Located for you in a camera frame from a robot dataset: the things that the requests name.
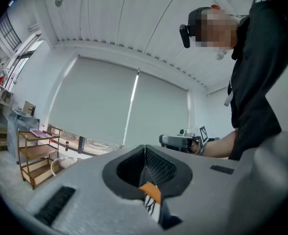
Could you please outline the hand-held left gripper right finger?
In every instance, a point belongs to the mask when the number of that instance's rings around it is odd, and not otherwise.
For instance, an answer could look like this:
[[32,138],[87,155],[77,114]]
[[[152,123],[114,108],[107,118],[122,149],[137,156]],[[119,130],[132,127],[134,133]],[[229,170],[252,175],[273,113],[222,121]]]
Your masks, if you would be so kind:
[[184,162],[192,180],[180,195],[165,200],[170,214],[182,222],[164,230],[151,221],[145,235],[247,235],[252,227],[247,218],[245,178],[253,164],[253,150],[239,161],[190,155],[157,147],[163,155]]

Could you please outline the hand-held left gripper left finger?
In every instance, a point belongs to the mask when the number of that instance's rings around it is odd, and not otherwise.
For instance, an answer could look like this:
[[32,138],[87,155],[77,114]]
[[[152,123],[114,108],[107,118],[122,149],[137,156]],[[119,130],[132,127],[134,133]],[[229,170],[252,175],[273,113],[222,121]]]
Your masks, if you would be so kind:
[[149,150],[140,145],[84,159],[35,191],[26,222],[36,235],[162,235],[140,190]]

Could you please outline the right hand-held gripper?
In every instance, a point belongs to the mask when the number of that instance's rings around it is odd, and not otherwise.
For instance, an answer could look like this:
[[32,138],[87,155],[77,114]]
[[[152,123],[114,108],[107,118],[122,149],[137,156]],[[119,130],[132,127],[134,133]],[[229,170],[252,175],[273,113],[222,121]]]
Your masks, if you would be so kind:
[[[179,136],[185,137],[186,141],[183,142],[183,139]],[[200,155],[202,154],[204,145],[207,142],[219,140],[219,138],[210,138],[204,125],[199,125],[190,129],[181,129],[179,136],[160,135],[159,143],[161,147],[164,148],[176,151],[183,150],[187,153],[191,153],[192,141],[197,141],[199,142],[199,152],[197,155]]]

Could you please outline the pink book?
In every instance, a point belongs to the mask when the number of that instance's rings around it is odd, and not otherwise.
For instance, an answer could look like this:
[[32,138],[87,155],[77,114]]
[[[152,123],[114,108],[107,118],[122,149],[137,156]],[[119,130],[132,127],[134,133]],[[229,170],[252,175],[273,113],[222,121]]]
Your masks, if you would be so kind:
[[30,132],[35,135],[37,138],[49,137],[49,135],[39,129],[30,128]]

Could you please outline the grey roller blind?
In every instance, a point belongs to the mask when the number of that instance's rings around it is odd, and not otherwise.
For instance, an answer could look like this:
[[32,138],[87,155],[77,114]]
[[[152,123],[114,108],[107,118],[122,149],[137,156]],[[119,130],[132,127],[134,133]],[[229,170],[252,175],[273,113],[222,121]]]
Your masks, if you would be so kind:
[[132,103],[125,147],[160,145],[160,135],[175,136],[187,127],[187,91],[141,72]]
[[78,58],[54,99],[49,123],[85,138],[122,144],[137,71]]

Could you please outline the white window ledge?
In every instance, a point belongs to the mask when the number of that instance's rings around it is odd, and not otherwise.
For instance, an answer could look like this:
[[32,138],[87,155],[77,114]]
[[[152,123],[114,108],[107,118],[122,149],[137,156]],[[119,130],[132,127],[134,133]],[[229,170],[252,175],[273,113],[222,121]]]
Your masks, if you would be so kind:
[[58,145],[56,142],[52,142],[52,140],[43,140],[43,141],[38,141],[37,142],[38,145],[41,144],[49,144],[55,148],[59,148],[59,155],[58,157],[76,157],[78,159],[88,159],[91,158],[92,156],[90,155],[86,155],[83,153],[78,153],[77,151],[74,151],[72,149],[68,149],[68,151],[66,151],[65,147],[63,147],[62,145]]

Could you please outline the orange cushion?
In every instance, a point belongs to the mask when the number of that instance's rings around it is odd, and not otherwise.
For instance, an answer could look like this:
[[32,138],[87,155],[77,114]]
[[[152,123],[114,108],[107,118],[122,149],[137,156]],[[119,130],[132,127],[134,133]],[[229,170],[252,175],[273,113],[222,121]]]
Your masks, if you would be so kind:
[[147,181],[144,185],[139,187],[139,189],[145,193],[145,205],[150,201],[155,201],[156,203],[161,204],[161,192],[154,184]]

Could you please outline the wooden shelf cart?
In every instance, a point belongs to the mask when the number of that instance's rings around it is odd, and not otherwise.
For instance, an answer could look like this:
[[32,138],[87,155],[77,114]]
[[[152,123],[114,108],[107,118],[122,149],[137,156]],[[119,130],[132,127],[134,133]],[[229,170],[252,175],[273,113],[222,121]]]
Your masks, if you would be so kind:
[[36,189],[44,182],[53,177],[50,164],[53,157],[59,158],[59,148],[49,144],[38,145],[38,141],[57,140],[60,141],[61,129],[48,125],[51,130],[58,131],[57,137],[37,138],[30,131],[18,130],[17,153],[20,173],[23,181],[30,184],[32,189]]

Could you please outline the grey marbled cabinet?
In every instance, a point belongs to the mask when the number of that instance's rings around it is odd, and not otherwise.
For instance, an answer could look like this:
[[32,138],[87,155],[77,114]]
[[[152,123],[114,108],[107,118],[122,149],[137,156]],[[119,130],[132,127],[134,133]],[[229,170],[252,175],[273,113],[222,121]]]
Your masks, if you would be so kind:
[[10,109],[7,122],[7,151],[16,161],[18,160],[17,153],[17,136],[18,130],[29,131],[30,128],[39,128],[40,120],[32,117],[30,114],[20,110]]

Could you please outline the person's black shirt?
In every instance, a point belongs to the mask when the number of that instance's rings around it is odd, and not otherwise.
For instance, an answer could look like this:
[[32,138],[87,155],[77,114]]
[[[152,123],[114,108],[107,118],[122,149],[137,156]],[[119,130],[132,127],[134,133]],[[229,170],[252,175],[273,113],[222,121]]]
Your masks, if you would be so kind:
[[231,160],[281,132],[265,95],[288,64],[288,0],[253,0],[237,35],[228,86],[231,122],[238,131]]

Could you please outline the brown board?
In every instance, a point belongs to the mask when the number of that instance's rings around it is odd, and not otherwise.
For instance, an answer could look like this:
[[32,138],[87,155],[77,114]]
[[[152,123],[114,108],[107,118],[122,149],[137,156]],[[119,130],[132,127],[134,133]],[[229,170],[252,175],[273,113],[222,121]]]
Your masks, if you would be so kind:
[[23,112],[30,114],[33,117],[34,113],[35,113],[35,109],[36,109],[35,105],[33,105],[32,103],[30,103],[28,101],[25,101],[24,107],[23,107]]

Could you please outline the black balcony railing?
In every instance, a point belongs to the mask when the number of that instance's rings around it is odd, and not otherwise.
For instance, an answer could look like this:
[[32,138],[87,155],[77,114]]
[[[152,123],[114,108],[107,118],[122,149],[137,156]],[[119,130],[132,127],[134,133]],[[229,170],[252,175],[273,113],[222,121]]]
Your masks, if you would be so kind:
[[0,18],[0,32],[5,41],[9,44],[10,48],[13,51],[16,51],[18,45],[22,42],[16,31],[14,30],[7,12],[4,12],[4,14]]

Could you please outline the black window post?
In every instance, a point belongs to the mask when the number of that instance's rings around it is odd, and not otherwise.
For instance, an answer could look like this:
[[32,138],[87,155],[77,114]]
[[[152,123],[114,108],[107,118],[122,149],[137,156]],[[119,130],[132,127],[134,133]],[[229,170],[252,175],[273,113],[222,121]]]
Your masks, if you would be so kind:
[[77,149],[77,152],[79,154],[84,152],[84,146],[85,146],[85,138],[80,136],[79,137],[79,142],[78,142],[78,149]]

